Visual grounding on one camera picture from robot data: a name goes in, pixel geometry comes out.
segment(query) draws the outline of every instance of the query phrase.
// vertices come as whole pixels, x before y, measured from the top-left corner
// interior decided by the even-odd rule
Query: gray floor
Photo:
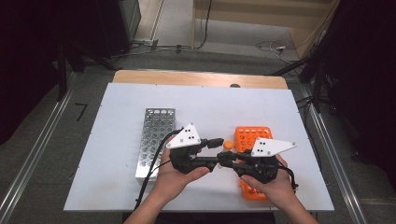
[[[139,51],[144,51],[144,49],[136,49],[133,52]],[[285,63],[274,57],[271,52],[267,55],[248,55],[247,53],[214,52],[214,50],[182,51],[180,54],[167,50],[125,56],[114,59],[113,63],[124,69],[205,71],[247,75],[270,74],[285,66]],[[84,74],[77,74],[77,76],[78,81],[68,105],[8,223],[120,223],[121,213],[66,213],[63,211],[65,199],[73,181],[73,173],[77,169],[88,140],[106,84],[111,82],[114,72],[91,63]],[[295,98],[303,98],[302,85],[297,81],[296,73],[292,71],[283,77],[288,81],[288,86]],[[5,194],[34,146],[35,140],[55,107],[57,94],[57,87],[55,87],[25,119],[12,138],[0,146],[0,195]],[[76,103],[88,105],[79,121],[77,119],[82,108]],[[396,223],[393,218],[396,211],[394,202],[396,194],[385,174],[372,164],[363,164],[350,159],[354,150],[340,119],[331,115],[326,105],[322,106],[322,110],[322,116],[331,134],[334,147],[361,201],[368,223]],[[335,207],[333,212],[315,215],[321,223],[352,223],[345,200],[310,116],[308,116],[307,123],[308,130],[313,135],[313,141],[318,147],[323,177],[329,183],[327,187]],[[276,213],[276,217],[278,223],[286,223],[281,214]]]

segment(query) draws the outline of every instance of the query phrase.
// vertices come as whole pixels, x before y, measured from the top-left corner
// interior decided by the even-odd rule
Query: floor
[[[148,1],[141,0],[143,6]],[[187,45],[190,42],[190,3],[183,4],[177,0],[164,0],[152,4],[156,9],[143,8],[142,11],[158,10],[162,13],[158,23],[152,23],[153,29],[139,33],[141,39],[158,39],[159,45]],[[115,58],[112,62],[125,69],[162,69],[179,71],[207,71],[232,74],[264,75],[270,74],[285,66],[286,61],[298,60],[294,50],[288,49],[276,56],[268,45],[262,49],[256,44],[263,41],[288,41],[287,29],[245,25],[241,23],[221,23],[211,21],[208,29],[208,39],[200,51],[183,50],[176,54],[172,50],[144,53],[148,49],[133,49],[129,55]],[[311,86],[302,85],[298,79],[301,69],[291,71],[284,77],[296,100],[310,94]],[[26,158],[33,149],[40,147],[36,156],[39,161],[28,175],[28,182],[20,185],[21,195],[17,195],[15,207],[9,207],[12,213],[0,217],[0,223],[120,223],[121,213],[66,213],[64,202],[73,181],[74,172],[88,140],[97,110],[100,106],[106,84],[111,82],[113,71],[108,71],[100,65],[89,62],[84,74],[71,73],[69,78],[70,92],[67,101],[57,103],[58,89],[55,87],[40,102],[34,111],[25,119],[12,138],[0,146],[0,194],[6,197],[11,183],[16,179]],[[81,105],[87,105],[81,115]],[[60,107],[61,115],[54,115],[54,108]],[[372,164],[353,161],[350,156],[354,152],[343,123],[338,116],[330,113],[326,105],[321,105],[323,119],[327,132],[332,139],[333,148],[346,171],[348,180],[361,205],[365,220],[354,220],[341,191],[336,172],[332,168],[331,158],[319,133],[316,119],[318,114],[312,112],[307,116],[307,130],[312,134],[313,146],[318,149],[318,162],[322,168],[324,179],[328,182],[335,211],[329,213],[314,213],[322,223],[396,223],[394,211],[396,208],[396,193],[393,191],[385,174]],[[47,121],[53,119],[55,126],[48,128]],[[42,131],[49,131],[50,136],[43,137]],[[46,139],[45,144],[37,146],[37,139]],[[2,205],[0,215],[4,214]],[[277,223],[286,223],[285,218],[276,213]]]

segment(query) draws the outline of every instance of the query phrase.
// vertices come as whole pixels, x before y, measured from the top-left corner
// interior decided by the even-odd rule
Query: hand
[[[285,166],[288,164],[279,156],[276,158]],[[244,180],[248,185],[254,189],[258,189],[263,192],[265,196],[279,209],[287,206],[290,199],[294,199],[294,191],[291,187],[290,178],[288,172],[285,170],[278,170],[275,180],[267,184],[263,184],[250,175],[242,175],[241,179]]]
[[[166,148],[161,157],[161,164],[170,160],[169,154],[170,150]],[[175,170],[169,161],[160,167],[157,180],[151,192],[161,195],[161,200],[164,203],[168,203],[175,199],[190,182],[201,178],[207,173],[209,173],[207,167],[199,167],[184,175]]]

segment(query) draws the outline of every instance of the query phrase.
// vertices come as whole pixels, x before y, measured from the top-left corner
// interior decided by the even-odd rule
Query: person's left hand
[[[170,150],[166,148],[161,157],[161,164],[169,161]],[[199,167],[184,175],[173,168],[172,162],[168,162],[160,167],[151,193],[155,193],[157,197],[163,200],[163,203],[169,203],[174,200],[177,195],[192,181],[201,178],[209,173],[207,167]]]

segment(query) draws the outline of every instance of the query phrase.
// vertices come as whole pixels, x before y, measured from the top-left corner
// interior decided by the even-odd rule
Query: table
[[[227,88],[231,84],[239,84],[242,88]],[[247,99],[254,109],[233,105]],[[295,140],[298,146],[282,156],[300,184],[297,196],[308,210],[333,210],[297,106],[282,77],[119,71],[113,83],[107,86],[65,211],[133,210],[140,190],[134,171],[143,116],[145,108],[154,105],[175,108],[177,128],[193,121],[202,138],[232,139],[236,125],[267,124],[275,139]],[[204,149],[201,155],[216,156],[220,150]],[[238,179],[233,170],[216,167],[211,174],[189,184],[163,210],[253,212],[275,209],[269,202],[243,200]]]
[[[209,19],[289,27],[297,53],[303,58],[330,24],[338,3],[339,0],[214,0]],[[209,0],[193,0],[192,47],[195,20],[206,19],[208,6]]]

